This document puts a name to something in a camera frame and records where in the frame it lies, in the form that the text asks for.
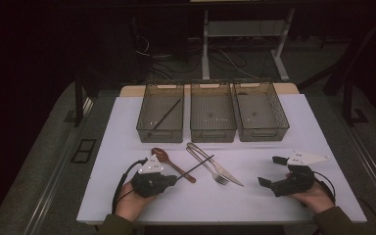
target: silver knife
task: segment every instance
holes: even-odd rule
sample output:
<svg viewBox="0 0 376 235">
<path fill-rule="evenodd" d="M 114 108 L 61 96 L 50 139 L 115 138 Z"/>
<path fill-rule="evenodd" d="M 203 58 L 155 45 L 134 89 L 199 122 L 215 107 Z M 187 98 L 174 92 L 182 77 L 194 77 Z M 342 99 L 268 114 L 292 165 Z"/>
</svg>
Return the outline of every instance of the silver knife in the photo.
<svg viewBox="0 0 376 235">
<path fill-rule="evenodd" d="M 189 147 L 192 150 L 195 150 L 196 152 L 198 152 L 199 154 L 201 154 L 204 158 L 209 158 L 209 156 L 203 150 L 201 150 L 197 145 L 195 145 L 194 143 L 189 142 L 187 144 L 187 147 Z M 231 182 L 244 187 L 244 185 L 240 182 L 240 180 L 236 179 L 236 177 L 234 177 L 232 174 L 230 174 L 225 168 L 223 168 L 215 160 L 210 159 L 210 163 L 212 163 L 212 165 L 214 166 L 215 170 L 219 174 L 221 174 L 222 176 L 226 177 Z"/>
</svg>

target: person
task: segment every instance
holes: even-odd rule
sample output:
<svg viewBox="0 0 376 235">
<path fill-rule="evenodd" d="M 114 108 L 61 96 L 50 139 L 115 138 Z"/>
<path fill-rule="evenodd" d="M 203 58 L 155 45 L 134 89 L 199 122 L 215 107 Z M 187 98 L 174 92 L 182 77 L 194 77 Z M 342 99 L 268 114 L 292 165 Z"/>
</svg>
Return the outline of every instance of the person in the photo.
<svg viewBox="0 0 376 235">
<path fill-rule="evenodd" d="M 120 190 L 119 197 L 132 190 L 132 185 L 127 182 Z M 143 198 L 132 192 L 117 202 L 115 214 L 108 214 L 99 234 L 101 235 L 128 235 L 133 229 L 133 222 L 146 205 L 155 200 L 157 196 Z M 335 206 L 322 186 L 315 182 L 313 186 L 303 192 L 289 195 L 305 204 L 313 213 L 313 220 L 322 235 L 368 235 L 366 230 L 354 224 L 348 216 Z"/>
</svg>

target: brown spoon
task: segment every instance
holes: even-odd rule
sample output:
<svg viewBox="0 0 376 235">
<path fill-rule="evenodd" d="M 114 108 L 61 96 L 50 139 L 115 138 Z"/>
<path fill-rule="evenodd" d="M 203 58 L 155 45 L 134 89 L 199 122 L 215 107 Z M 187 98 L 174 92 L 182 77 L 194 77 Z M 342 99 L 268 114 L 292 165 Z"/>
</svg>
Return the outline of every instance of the brown spoon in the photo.
<svg viewBox="0 0 376 235">
<path fill-rule="evenodd" d="M 160 149 L 160 148 L 153 148 L 151 150 L 151 153 L 152 153 L 152 155 L 154 155 L 154 154 L 157 155 L 157 158 L 160 161 L 160 163 L 168 164 L 168 165 L 172 166 L 181 175 L 184 175 L 184 177 L 186 179 L 188 179 L 191 183 L 195 183 L 195 181 L 197 181 L 194 177 L 192 177 L 189 174 L 185 174 L 185 171 L 183 169 L 179 168 L 176 164 L 174 164 L 173 162 L 171 162 L 170 159 L 169 159 L 169 156 L 167 155 L 167 153 L 165 152 L 165 150 Z"/>
</svg>

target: sleeve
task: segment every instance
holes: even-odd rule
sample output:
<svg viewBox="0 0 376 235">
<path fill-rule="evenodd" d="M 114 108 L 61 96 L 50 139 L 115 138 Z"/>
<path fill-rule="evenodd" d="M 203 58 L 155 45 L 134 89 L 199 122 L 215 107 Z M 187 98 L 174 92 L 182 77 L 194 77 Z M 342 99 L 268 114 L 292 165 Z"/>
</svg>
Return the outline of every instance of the sleeve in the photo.
<svg viewBox="0 0 376 235">
<path fill-rule="evenodd" d="M 341 208 L 335 207 L 323 211 L 313 217 L 323 235 L 367 235 L 367 231 L 362 230 L 354 224 Z"/>
<path fill-rule="evenodd" d="M 133 223 L 115 214 L 108 214 L 99 235 L 129 235 L 132 230 Z"/>
</svg>

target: metal fork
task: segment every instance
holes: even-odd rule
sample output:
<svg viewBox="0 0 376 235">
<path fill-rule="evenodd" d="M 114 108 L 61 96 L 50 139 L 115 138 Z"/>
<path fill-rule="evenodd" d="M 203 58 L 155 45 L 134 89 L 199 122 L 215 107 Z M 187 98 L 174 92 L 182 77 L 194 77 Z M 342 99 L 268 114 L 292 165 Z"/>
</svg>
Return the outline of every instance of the metal fork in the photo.
<svg viewBox="0 0 376 235">
<path fill-rule="evenodd" d="M 201 158 L 198 157 L 198 155 L 190 148 L 190 147 L 187 147 L 186 150 L 188 151 L 188 153 L 190 153 L 194 158 L 196 158 L 198 161 L 200 161 L 200 163 L 202 162 Z M 203 163 L 203 166 L 206 167 L 206 169 L 211 172 L 212 174 L 212 178 L 217 182 L 217 183 L 220 183 L 222 185 L 226 185 L 228 183 L 228 180 L 226 178 L 224 178 L 223 176 L 221 176 L 219 173 L 217 172 L 214 172 L 206 163 Z"/>
</svg>

